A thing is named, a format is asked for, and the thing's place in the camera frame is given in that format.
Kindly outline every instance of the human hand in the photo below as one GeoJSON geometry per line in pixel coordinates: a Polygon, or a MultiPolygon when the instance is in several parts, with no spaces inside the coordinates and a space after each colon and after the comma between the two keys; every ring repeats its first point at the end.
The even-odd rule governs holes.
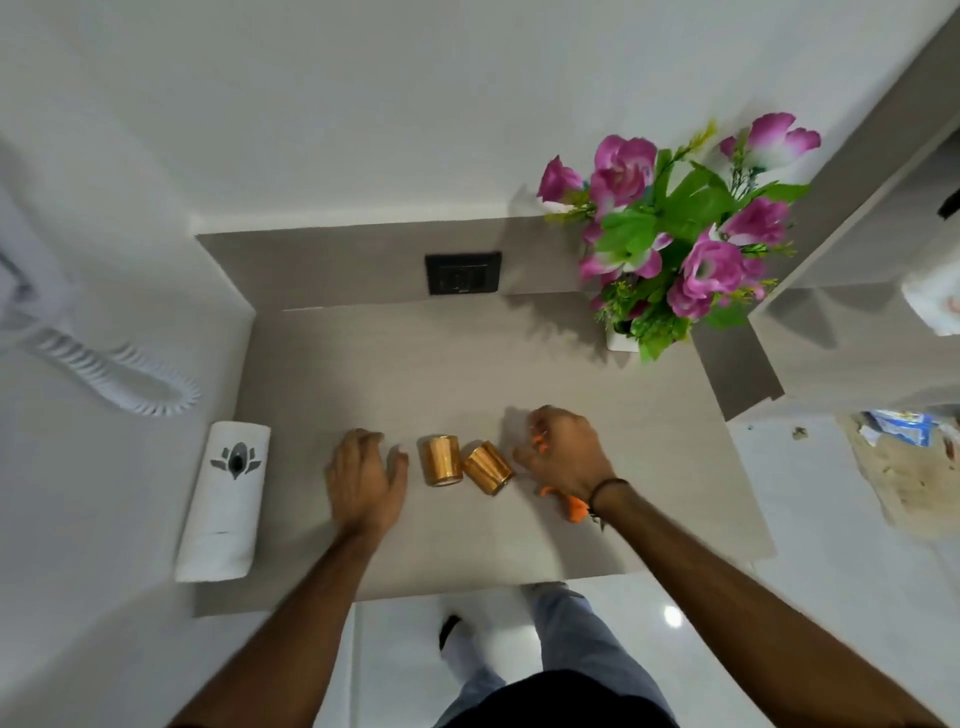
{"type": "Polygon", "coordinates": [[[531,441],[543,437],[547,448],[538,452],[526,443],[514,449],[514,459],[530,471],[541,488],[553,486],[589,503],[600,483],[616,477],[587,418],[546,406],[531,413],[528,425],[531,441]]]}
{"type": "Polygon", "coordinates": [[[351,430],[326,466],[326,494],[340,535],[357,533],[379,542],[400,517],[410,458],[397,448],[388,478],[380,458],[381,440],[382,432],[351,430]]]}

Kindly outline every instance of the black switch plate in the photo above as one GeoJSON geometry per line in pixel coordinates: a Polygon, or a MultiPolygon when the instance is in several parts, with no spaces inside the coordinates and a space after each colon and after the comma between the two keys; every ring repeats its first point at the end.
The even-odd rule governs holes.
{"type": "Polygon", "coordinates": [[[426,282],[431,296],[493,293],[500,284],[501,252],[428,255],[426,282]]]}

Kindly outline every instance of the coiled cord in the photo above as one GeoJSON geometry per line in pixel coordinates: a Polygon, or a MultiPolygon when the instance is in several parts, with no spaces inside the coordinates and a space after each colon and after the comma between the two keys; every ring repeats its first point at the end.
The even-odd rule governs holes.
{"type": "Polygon", "coordinates": [[[34,351],[69,369],[91,389],[127,412],[145,417],[170,417],[186,412],[201,391],[193,379],[181,375],[173,367],[156,362],[133,344],[97,352],[69,334],[44,328],[30,342],[34,351]],[[135,394],[110,370],[120,366],[149,376],[167,385],[174,396],[167,401],[147,400],[135,394]]]}

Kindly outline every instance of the floor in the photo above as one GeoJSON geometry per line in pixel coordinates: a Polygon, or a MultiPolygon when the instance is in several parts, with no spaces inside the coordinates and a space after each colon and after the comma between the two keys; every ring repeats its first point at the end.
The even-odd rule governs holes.
{"type": "MultiPolygon", "coordinates": [[[[831,418],[734,425],[778,555],[756,576],[960,724],[960,541],[918,543],[883,521],[831,418]],[[795,441],[794,426],[809,437],[795,441]]],[[[573,582],[657,678],[682,726],[768,726],[648,573],[573,582]]],[[[455,609],[508,681],[540,668],[515,590],[366,602],[354,609],[320,728],[423,728],[457,692],[436,635],[455,609]]]]}

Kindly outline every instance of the copper cup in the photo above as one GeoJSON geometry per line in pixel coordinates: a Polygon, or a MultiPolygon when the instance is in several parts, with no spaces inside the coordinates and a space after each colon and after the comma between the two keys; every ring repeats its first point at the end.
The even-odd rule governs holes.
{"type": "Polygon", "coordinates": [[[477,446],[464,460],[464,472],[488,496],[495,496],[516,473],[489,440],[477,446]]]}
{"type": "Polygon", "coordinates": [[[420,449],[423,478],[434,488],[453,485],[464,479],[460,463],[460,443],[453,435],[440,435],[427,440],[420,449]]]}

